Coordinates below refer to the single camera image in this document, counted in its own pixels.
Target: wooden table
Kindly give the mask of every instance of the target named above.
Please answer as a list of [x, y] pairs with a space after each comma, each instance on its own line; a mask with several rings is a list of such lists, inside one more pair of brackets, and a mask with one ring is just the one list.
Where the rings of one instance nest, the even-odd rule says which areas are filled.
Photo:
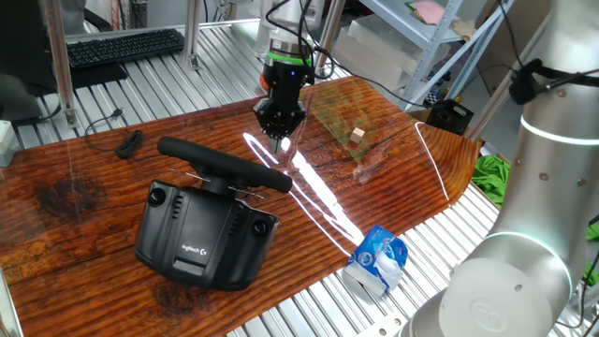
[[[251, 110], [256, 99], [91, 136], [114, 148], [127, 132], [157, 154], [162, 136], [191, 140], [287, 171], [290, 194], [259, 189], [250, 204], [281, 217], [270, 253], [245, 291], [170, 282], [133, 253], [151, 180], [199, 182], [185, 162], [134, 161], [72, 139], [19, 152], [0, 168], [0, 266], [26, 336], [223, 335], [339, 269], [363, 234], [400, 234], [455, 202], [480, 144], [417, 123], [366, 82], [306, 88], [311, 114], [273, 156]], [[350, 143], [354, 127], [366, 131]]]

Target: blue and white carton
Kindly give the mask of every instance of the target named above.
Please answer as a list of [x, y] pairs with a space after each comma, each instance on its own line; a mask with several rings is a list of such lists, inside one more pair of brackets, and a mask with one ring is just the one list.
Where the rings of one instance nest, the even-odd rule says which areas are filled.
[[408, 249], [401, 239], [374, 226], [349, 257], [343, 271], [371, 292], [383, 296], [385, 290], [392, 290], [400, 283], [407, 258]]

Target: green cloth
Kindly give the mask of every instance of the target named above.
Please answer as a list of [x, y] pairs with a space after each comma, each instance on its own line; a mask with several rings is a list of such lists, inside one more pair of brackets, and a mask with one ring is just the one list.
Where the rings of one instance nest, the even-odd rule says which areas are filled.
[[[584, 275], [582, 276], [582, 279], [584, 280], [587, 275], [589, 274], [589, 270], [591, 269], [591, 263], [587, 263], [587, 269], [584, 271]], [[599, 274], [597, 274], [597, 271], [593, 270], [591, 272], [591, 278], [589, 278], [589, 286], [594, 286], [596, 284], [599, 283]]]
[[509, 164], [496, 155], [478, 158], [472, 182], [475, 183], [499, 208], [502, 207], [509, 177]]
[[599, 224], [593, 224], [587, 229], [587, 241], [599, 241]]

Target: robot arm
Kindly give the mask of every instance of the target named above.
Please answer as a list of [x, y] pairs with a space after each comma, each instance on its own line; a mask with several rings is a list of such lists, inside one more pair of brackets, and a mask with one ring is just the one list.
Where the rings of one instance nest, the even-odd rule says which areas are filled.
[[576, 81], [515, 78], [510, 93], [530, 102], [497, 222], [401, 337], [542, 337], [562, 313], [584, 272], [599, 178], [599, 88], [578, 73], [599, 67], [598, 13], [596, 1], [553, 1], [541, 59]]
[[308, 32], [302, 29], [301, 38], [299, 33], [292, 32], [299, 32], [301, 26], [305, 28], [304, 21], [309, 28], [319, 26], [324, 1], [308, 0], [305, 4], [300, 1], [273, 3], [266, 14], [267, 21], [278, 27], [270, 33], [264, 64], [263, 76], [269, 94], [254, 106], [254, 112], [275, 154], [281, 140], [290, 136], [306, 117], [307, 112], [299, 102], [300, 89], [306, 83], [314, 83], [312, 47], [305, 43]]

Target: pink cloth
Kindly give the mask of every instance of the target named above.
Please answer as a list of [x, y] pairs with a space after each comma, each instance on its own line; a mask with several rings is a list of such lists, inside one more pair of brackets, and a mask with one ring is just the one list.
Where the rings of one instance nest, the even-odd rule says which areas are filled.
[[410, 4], [427, 24], [439, 24], [445, 9], [434, 1], [419, 1]]

